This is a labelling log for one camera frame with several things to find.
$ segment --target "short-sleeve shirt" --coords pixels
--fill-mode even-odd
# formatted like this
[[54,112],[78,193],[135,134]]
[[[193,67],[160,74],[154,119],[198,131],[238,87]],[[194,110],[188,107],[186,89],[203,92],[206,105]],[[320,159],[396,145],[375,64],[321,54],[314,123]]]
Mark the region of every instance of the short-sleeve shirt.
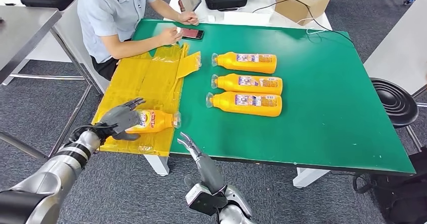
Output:
[[155,0],[79,0],[78,14],[83,41],[96,62],[111,58],[99,36],[118,35],[120,41],[130,39],[144,17],[146,2]]

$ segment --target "gray carpet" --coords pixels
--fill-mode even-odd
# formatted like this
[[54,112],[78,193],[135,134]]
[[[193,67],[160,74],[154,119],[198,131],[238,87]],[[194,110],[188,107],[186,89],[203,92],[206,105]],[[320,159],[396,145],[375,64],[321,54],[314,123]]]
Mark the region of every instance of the gray carpet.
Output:
[[[363,61],[398,21],[403,0],[331,0],[327,15],[336,30],[348,31]],[[147,11],[148,18],[159,18]],[[58,62],[30,62],[22,73],[76,74]],[[14,80],[0,87],[0,129],[49,152],[75,104],[83,82]],[[419,100],[427,102],[427,95]],[[75,125],[90,122],[100,99],[92,91]],[[413,125],[426,144],[427,112]],[[398,131],[409,153],[406,132]],[[0,189],[31,175],[37,160],[0,142]],[[309,187],[292,185],[294,168],[217,162],[230,184],[245,195],[260,223],[383,224],[371,193],[355,194],[351,177],[327,174]],[[91,158],[63,205],[59,223],[215,223],[186,207],[186,174],[196,176],[191,159],[170,158],[170,175],[154,173],[143,156],[101,152]]]

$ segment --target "stool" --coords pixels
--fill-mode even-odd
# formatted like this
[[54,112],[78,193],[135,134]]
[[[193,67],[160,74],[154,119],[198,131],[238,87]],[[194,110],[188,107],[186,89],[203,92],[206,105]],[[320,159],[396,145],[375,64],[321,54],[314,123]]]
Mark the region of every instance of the stool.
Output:
[[392,82],[378,78],[371,78],[371,81],[394,128],[404,127],[421,151],[422,144],[410,125],[418,117],[418,107],[427,107],[427,104],[415,102],[405,89]]

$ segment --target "man's arm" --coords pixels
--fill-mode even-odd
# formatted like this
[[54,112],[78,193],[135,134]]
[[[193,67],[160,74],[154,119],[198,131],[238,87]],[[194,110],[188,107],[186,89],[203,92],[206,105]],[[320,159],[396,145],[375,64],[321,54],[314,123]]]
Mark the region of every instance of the man's arm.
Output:
[[155,0],[150,3],[150,6],[154,9],[154,11],[163,16],[163,18],[171,19],[186,25],[198,25],[199,23],[197,15],[194,12],[184,12],[183,14],[180,14],[179,12],[173,10],[173,8],[171,8],[171,6],[169,6],[169,4],[163,0]]
[[176,27],[164,29],[159,35],[137,41],[120,42],[117,34],[111,36],[100,36],[108,52],[115,59],[132,57],[163,45],[177,42],[182,37],[182,33],[176,31]]
[[158,14],[160,14],[163,18],[171,19],[173,21],[179,22],[179,16],[181,15],[179,12],[173,10],[169,4],[167,4],[163,0],[155,0],[150,3],[151,8],[154,9]]

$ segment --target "white table leg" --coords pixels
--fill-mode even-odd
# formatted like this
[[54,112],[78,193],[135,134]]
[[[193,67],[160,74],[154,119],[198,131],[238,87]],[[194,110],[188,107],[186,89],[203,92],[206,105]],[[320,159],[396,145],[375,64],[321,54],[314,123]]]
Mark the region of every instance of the white table leg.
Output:
[[144,157],[148,160],[148,163],[150,163],[151,167],[153,167],[157,174],[161,176],[169,174],[168,157],[161,157],[157,155],[144,155]]
[[330,170],[297,168],[298,175],[293,179],[294,186],[297,188],[307,187],[329,171]]
[[[28,63],[28,61],[30,61],[30,60],[24,59],[23,61],[21,61],[21,63],[18,64],[18,66],[12,71],[11,74],[18,74],[22,70],[22,68],[24,68],[24,66]],[[7,86],[13,79],[14,79],[14,77],[6,78],[6,80],[4,82],[2,82],[2,85]]]

